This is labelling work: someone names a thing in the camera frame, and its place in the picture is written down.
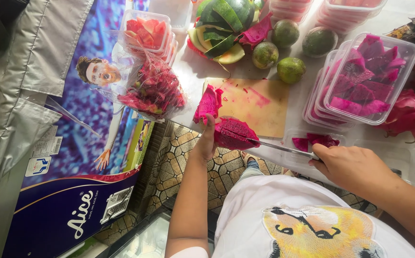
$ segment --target aice logo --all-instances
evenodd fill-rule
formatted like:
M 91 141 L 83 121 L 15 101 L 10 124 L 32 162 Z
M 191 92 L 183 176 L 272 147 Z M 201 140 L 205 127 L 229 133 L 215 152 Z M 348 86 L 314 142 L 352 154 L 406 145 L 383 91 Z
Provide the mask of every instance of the aice logo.
M 82 203 L 79 206 L 79 213 L 77 214 L 77 217 L 79 217 L 80 220 L 69 220 L 67 222 L 67 226 L 70 226 L 76 230 L 74 234 L 75 239 L 79 239 L 83 234 L 82 225 L 86 222 L 85 215 L 88 214 L 88 208 L 90 208 L 90 200 L 92 197 L 92 191 L 88 191 L 87 194 L 84 194 L 82 196 L 82 201 L 84 201 L 85 203 Z

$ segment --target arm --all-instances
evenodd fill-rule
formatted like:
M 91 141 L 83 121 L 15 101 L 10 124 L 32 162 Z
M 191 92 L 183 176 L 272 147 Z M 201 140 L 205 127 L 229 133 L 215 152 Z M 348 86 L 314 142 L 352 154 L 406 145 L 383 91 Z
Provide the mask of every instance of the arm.
M 115 138 L 117 137 L 117 134 L 119 132 L 120 121 L 123 116 L 123 108 L 124 106 L 113 103 L 113 117 L 109 126 L 109 136 L 107 137 L 107 143 L 104 147 L 104 151 L 94 161 L 96 162 L 100 160 L 99 163 L 96 165 L 96 170 L 98 170 L 99 168 L 101 168 L 102 170 L 103 168 L 109 165 L 110 150 L 112 149 Z
M 207 245 L 207 169 L 206 164 L 215 153 L 215 121 L 207 114 L 208 122 L 203 135 L 190 152 L 184 177 L 177 194 L 171 221 L 165 257 L 189 247 Z
M 311 160 L 310 165 L 385 210 L 415 236 L 415 187 L 394 174 L 372 150 L 315 144 L 313 151 L 324 163 Z

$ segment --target freezer vent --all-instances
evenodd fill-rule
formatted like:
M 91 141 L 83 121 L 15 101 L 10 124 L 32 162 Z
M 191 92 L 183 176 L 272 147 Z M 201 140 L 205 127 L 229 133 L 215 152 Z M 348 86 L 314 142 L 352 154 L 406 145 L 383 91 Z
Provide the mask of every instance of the freezer vent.
M 107 199 L 106 210 L 104 211 L 104 215 L 102 216 L 101 224 L 104 224 L 107 221 L 117 217 L 126 210 L 128 202 L 130 201 L 132 191 L 133 186 L 116 192 L 114 194 L 111 194 L 109 196 L 109 198 Z

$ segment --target knife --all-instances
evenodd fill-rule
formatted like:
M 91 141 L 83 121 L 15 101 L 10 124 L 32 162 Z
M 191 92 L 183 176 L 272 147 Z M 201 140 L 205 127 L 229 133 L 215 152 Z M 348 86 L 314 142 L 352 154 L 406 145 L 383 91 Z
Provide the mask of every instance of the knife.
M 304 152 L 304 151 L 300 151 L 300 150 L 294 150 L 294 149 L 290 149 L 290 148 L 287 148 L 287 147 L 284 147 L 284 146 L 279 146 L 279 145 L 275 145 L 275 144 L 271 144 L 271 143 L 267 143 L 267 142 L 263 142 L 263 141 L 259 141 L 259 140 L 255 140 L 255 139 L 251 139 L 251 138 L 246 138 L 246 139 L 251 140 L 251 141 L 254 141 L 254 142 L 257 142 L 257 143 L 260 143 L 261 145 L 264 145 L 264 146 L 268 146 L 268 147 L 277 149 L 277 150 L 286 151 L 286 152 L 290 152 L 290 153 L 293 153 L 293 154 L 303 155 L 303 156 L 312 158 L 313 160 L 323 162 L 319 158 L 319 156 L 316 155 L 313 152 L 309 153 L 309 152 Z M 392 172 L 394 172 L 395 174 L 397 174 L 399 177 L 402 177 L 402 171 L 401 170 L 398 170 L 396 168 L 391 168 L 391 167 L 389 167 L 389 169 Z

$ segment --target white table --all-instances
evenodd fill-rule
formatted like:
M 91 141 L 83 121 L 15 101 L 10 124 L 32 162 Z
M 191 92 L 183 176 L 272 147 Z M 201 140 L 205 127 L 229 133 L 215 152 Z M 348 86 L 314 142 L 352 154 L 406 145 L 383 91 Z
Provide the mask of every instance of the white table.
M 410 5 L 409 0 L 388 0 L 381 13 L 368 20 L 365 24 L 361 25 L 359 28 L 352 31 L 350 34 L 346 35 L 345 39 L 351 39 L 356 34 L 360 32 L 371 32 L 376 34 L 384 34 L 396 27 L 399 27 L 403 24 L 408 23 L 408 17 L 415 17 L 415 1 L 412 1 L 413 4 Z M 306 20 L 299 26 L 300 27 L 300 39 L 295 43 L 291 50 L 280 51 L 279 59 L 282 59 L 287 56 L 294 56 L 302 59 L 307 68 L 307 72 L 304 75 L 303 79 L 291 86 L 290 97 L 289 97 L 289 107 L 287 110 L 287 117 L 285 128 L 283 130 L 287 131 L 288 129 L 302 129 L 307 131 L 320 131 L 320 132 L 330 132 L 327 129 L 311 126 L 307 124 L 302 118 L 301 113 L 305 105 L 309 90 L 314 85 L 315 77 L 320 68 L 323 67 L 325 58 L 308 58 L 304 56 L 301 52 L 301 42 L 304 35 L 315 24 L 315 14 L 319 8 L 319 5 L 322 3 L 322 0 L 315 0 L 311 10 L 309 11 L 308 17 Z M 264 14 L 268 12 L 268 5 L 264 9 Z M 179 45 L 182 45 L 179 48 L 179 53 L 176 56 L 176 60 L 173 64 L 173 70 L 179 77 L 180 83 L 185 90 L 185 92 L 190 96 L 191 101 L 188 102 L 184 113 L 178 115 L 172 119 L 173 122 L 187 126 L 195 131 L 202 132 L 202 129 L 199 125 L 192 122 L 193 114 L 196 110 L 196 107 L 201 99 L 202 88 L 204 79 L 206 77 L 219 77 L 227 78 L 228 73 L 222 69 L 220 65 L 216 62 L 207 60 L 193 50 L 186 47 L 185 38 L 178 38 Z M 246 56 L 239 62 L 227 65 L 227 69 L 231 72 L 232 78 L 239 79 L 279 79 L 276 74 L 276 68 L 273 67 L 271 70 L 260 70 L 254 67 L 251 61 L 250 49 L 245 47 Z M 411 153 L 411 162 L 409 167 L 409 172 L 404 171 L 404 179 L 408 179 L 415 185 L 415 143 L 406 144 L 406 141 L 412 141 L 413 138 L 411 133 L 406 132 L 400 134 L 398 137 L 389 137 L 384 138 L 385 132 L 379 129 L 372 128 L 369 125 L 359 124 L 356 125 L 351 131 L 346 133 L 339 133 L 344 135 L 347 138 L 347 146 L 353 145 L 357 140 L 372 140 L 376 144 L 388 145 L 390 144 L 392 148 L 404 148 L 408 149 Z M 283 139 L 261 139 L 273 144 L 280 144 L 280 141 Z M 280 150 L 275 150 L 266 146 L 260 146 L 259 148 L 253 148 L 247 150 L 248 153 L 259 156 L 263 159 L 271 161 L 275 164 L 287 167 L 304 175 L 307 175 L 311 178 L 318 179 L 320 181 L 332 184 L 322 173 L 317 170 L 314 170 L 310 166 L 296 166 L 294 162 L 284 161 L 283 155 L 284 152 Z

